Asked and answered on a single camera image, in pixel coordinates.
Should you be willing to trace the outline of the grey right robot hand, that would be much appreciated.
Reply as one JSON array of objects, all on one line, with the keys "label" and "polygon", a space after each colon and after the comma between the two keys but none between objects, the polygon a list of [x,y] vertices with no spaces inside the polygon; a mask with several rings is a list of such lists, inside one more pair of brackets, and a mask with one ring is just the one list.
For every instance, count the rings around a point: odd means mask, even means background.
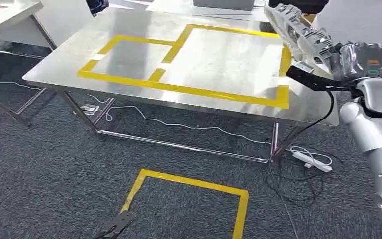
[{"label": "grey right robot hand", "polygon": [[378,43],[346,42],[334,46],[330,60],[334,80],[349,82],[358,78],[382,78],[382,45]]}]

